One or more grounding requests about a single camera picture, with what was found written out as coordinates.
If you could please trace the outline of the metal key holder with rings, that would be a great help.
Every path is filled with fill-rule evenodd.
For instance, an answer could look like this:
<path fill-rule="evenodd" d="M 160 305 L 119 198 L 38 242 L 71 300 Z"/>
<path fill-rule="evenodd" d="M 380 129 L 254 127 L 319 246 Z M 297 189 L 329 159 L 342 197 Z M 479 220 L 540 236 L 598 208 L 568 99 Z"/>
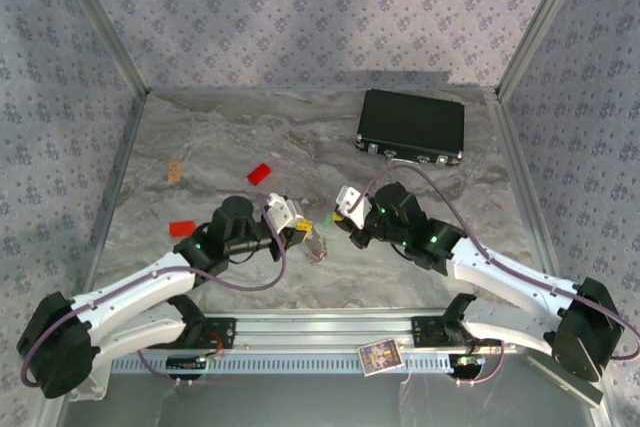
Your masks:
<path fill-rule="evenodd" d="M 302 250 L 310 264 L 317 264 L 326 259 L 328 255 L 327 241 L 324 235 L 312 229 L 304 242 Z"/>

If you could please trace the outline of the black case with metal latches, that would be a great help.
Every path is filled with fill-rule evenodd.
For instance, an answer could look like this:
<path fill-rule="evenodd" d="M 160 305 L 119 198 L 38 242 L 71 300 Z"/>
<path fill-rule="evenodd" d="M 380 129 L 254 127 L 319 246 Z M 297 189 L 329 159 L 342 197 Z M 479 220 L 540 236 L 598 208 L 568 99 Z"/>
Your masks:
<path fill-rule="evenodd" d="M 392 160 L 456 166 L 463 158 L 464 137 L 463 104 L 370 89 L 364 96 L 355 146 Z"/>

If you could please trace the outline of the small black circuit board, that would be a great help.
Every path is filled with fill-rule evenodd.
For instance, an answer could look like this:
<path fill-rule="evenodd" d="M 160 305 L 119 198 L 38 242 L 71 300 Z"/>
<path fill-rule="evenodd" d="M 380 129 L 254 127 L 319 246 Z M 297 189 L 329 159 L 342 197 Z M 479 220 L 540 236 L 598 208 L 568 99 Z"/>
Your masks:
<path fill-rule="evenodd" d="M 477 370 L 480 371 L 486 363 L 482 355 L 450 355 L 449 361 L 455 371 Z"/>
<path fill-rule="evenodd" d="M 205 370 L 207 359 L 203 356 L 168 356 L 165 361 L 167 370 Z"/>

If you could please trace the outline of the colourful picture card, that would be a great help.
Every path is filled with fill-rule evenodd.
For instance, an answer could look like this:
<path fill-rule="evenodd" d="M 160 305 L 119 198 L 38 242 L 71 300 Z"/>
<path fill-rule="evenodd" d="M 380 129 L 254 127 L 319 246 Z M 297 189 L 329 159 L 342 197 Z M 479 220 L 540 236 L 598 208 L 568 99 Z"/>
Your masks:
<path fill-rule="evenodd" d="M 404 361 L 395 339 L 380 340 L 358 347 L 357 354 L 365 377 L 404 366 Z"/>

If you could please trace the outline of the grey metal bar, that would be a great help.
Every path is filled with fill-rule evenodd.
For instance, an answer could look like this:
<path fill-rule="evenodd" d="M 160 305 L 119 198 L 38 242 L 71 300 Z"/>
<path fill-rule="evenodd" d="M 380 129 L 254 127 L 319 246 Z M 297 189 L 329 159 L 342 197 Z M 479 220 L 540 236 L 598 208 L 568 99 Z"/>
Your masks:
<path fill-rule="evenodd" d="M 593 384 L 564 370 L 551 357 L 535 350 L 526 350 L 523 358 L 542 372 L 554 385 L 579 400 L 589 408 L 598 408 L 603 392 Z"/>

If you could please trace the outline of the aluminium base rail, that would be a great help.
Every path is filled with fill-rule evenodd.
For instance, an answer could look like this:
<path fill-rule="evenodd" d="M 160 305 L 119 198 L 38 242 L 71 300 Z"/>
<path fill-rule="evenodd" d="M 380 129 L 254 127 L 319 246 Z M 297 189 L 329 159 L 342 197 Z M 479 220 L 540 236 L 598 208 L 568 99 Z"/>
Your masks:
<path fill-rule="evenodd" d="M 234 318 L 230 354 L 348 353 L 358 347 L 395 339 L 403 353 L 415 350 L 411 319 L 438 317 L 442 309 L 303 309 L 208 312 L 213 318 Z"/>

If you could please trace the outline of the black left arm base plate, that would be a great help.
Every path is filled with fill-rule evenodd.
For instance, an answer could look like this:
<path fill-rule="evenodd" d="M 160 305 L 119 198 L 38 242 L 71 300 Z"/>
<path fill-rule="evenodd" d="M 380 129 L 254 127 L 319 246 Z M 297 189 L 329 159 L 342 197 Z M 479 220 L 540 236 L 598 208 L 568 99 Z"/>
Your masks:
<path fill-rule="evenodd" d="M 231 349 L 236 336 L 237 319 L 233 317 L 205 317 L 195 329 L 189 346 L 209 351 Z"/>

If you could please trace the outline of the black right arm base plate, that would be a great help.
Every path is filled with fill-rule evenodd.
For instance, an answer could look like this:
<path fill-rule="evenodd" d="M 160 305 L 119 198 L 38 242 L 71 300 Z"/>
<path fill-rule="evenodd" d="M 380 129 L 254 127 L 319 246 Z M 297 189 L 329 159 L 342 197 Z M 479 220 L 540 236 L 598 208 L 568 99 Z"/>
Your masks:
<path fill-rule="evenodd" d="M 416 348 L 426 347 L 499 347 L 494 339 L 480 339 L 458 321 L 443 316 L 417 316 L 411 318 L 411 333 Z"/>

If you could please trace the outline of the aluminium frame side bar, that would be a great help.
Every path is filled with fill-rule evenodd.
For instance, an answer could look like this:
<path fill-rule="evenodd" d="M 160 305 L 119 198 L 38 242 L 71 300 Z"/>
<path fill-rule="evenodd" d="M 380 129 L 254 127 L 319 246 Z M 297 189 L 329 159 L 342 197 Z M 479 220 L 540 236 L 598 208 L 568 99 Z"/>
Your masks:
<path fill-rule="evenodd" d="M 549 230 L 536 196 L 526 160 L 508 110 L 494 89 L 485 90 L 487 107 L 512 184 L 521 220 L 527 233 L 536 266 L 543 272 L 562 277 Z"/>
<path fill-rule="evenodd" d="M 117 149 L 107 171 L 106 186 L 89 236 L 88 261 L 80 271 L 81 276 L 75 288 L 76 293 L 88 292 L 94 286 L 99 261 L 106 244 L 147 97 L 148 93 L 143 93 L 141 97 L 136 97 L 132 101 L 122 133 L 118 138 Z"/>

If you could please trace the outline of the white plastic bracket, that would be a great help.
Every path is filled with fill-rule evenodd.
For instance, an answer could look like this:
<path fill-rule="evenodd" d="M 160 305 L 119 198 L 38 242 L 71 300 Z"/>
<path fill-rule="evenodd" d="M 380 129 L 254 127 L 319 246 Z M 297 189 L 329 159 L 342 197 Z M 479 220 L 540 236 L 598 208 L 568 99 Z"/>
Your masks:
<path fill-rule="evenodd" d="M 107 394 L 110 374 L 110 362 L 94 368 L 89 376 L 67 395 L 68 400 L 70 402 L 102 400 Z"/>

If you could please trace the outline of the aluminium frame post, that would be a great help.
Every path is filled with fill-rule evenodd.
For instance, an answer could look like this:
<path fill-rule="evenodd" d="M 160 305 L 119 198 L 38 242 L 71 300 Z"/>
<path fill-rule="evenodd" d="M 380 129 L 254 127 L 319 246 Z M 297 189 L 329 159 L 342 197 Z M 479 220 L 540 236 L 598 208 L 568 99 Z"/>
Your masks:
<path fill-rule="evenodd" d="M 500 102 L 506 102 L 529 66 L 565 0 L 541 0 L 524 31 L 513 56 L 496 85 Z"/>
<path fill-rule="evenodd" d="M 139 99 L 145 101 L 149 89 L 100 0 L 78 0 L 78 2 L 102 41 L 105 50 L 114 60 L 124 81 Z"/>

